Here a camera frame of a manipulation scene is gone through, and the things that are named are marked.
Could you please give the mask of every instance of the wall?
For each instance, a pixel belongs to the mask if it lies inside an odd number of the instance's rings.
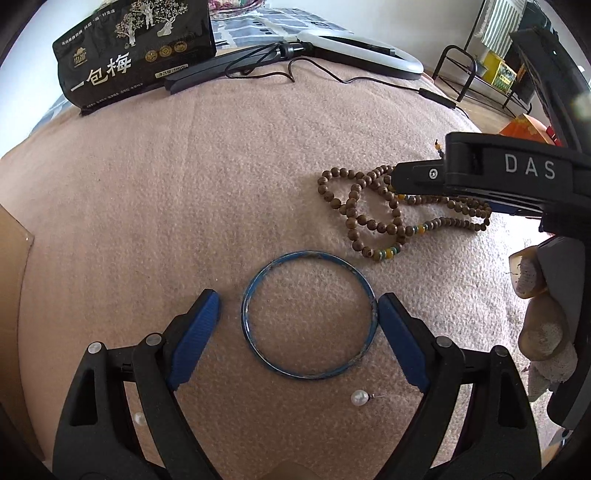
[[[390,43],[433,71],[449,44],[463,47],[481,0],[272,0],[301,8],[364,37]]]
[[[48,0],[0,67],[0,156],[24,140],[61,95],[51,45],[88,17],[100,0]]]

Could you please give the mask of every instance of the bed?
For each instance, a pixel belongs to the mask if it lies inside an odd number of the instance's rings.
[[[362,73],[321,64],[342,77]],[[154,90],[85,117],[67,108],[0,161],[0,203],[35,235],[19,357],[27,409],[48,458],[88,344],[139,342],[213,288],[222,298],[220,322],[177,399],[219,473],[254,479],[291,460],[326,480],[373,478],[421,399],[381,331],[357,365],[319,382],[271,372],[243,338],[246,286],[290,251],[340,256],[377,296],[395,292],[435,335],[463,348],[500,343],[519,369],[527,365],[517,349],[526,303],[512,291],[507,259],[545,238],[535,222],[497,215],[486,232],[433,232],[376,263],[351,250],[342,217],[316,191],[327,168],[368,171],[435,158],[436,139],[478,129],[414,92],[341,85],[309,64],[294,72],[293,84],[219,79],[174,96]],[[439,92],[427,79],[396,82]],[[335,193],[346,191],[342,183]],[[371,192],[360,206],[376,218],[387,214]],[[409,222],[449,215],[437,205],[402,210]],[[347,272],[302,261],[267,279],[251,318],[270,358],[317,371],[359,349],[369,307]],[[360,388],[383,397],[355,407],[350,395]],[[128,398],[140,412],[133,388]],[[468,398],[464,388],[437,463],[452,454]],[[547,400],[532,405],[542,446],[556,429]],[[158,462],[147,427],[136,429],[146,456]]]

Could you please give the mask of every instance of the tree illustration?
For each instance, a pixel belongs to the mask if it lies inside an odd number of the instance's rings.
[[[146,29],[154,26],[154,16],[152,14],[152,2],[150,0],[137,0],[131,4],[131,12],[143,15],[146,20]]]
[[[144,19],[134,11],[129,11],[123,16],[121,22],[115,25],[115,33],[118,37],[129,37],[129,45],[135,45],[135,31],[144,25]]]
[[[177,2],[176,0],[154,0],[152,6],[152,14],[158,23],[164,22],[162,29],[158,30],[158,36],[163,37],[170,35],[173,29],[173,22],[178,15],[182,15],[189,10],[186,4]]]

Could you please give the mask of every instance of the white ring light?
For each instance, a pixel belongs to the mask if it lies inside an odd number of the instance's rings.
[[[385,55],[372,50],[367,50],[366,48],[355,47],[353,45],[348,45],[346,43],[331,40],[325,37],[345,38],[348,40],[367,43],[369,45],[376,45],[377,47],[388,48],[390,50],[394,50],[394,53],[400,58]],[[388,45],[387,43],[371,40],[369,38],[361,37],[350,32],[327,29],[303,30],[297,34],[297,38],[300,41],[311,43],[315,47],[323,48],[324,50],[334,51],[342,55],[377,63],[385,67],[414,73],[416,75],[422,75],[424,72],[423,64],[410,53],[406,53],[404,50],[400,50],[399,48]]]

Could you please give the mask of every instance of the cardboard box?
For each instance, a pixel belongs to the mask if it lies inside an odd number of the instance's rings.
[[[18,312],[33,236],[0,205],[0,403],[27,446],[43,459],[18,365]]]

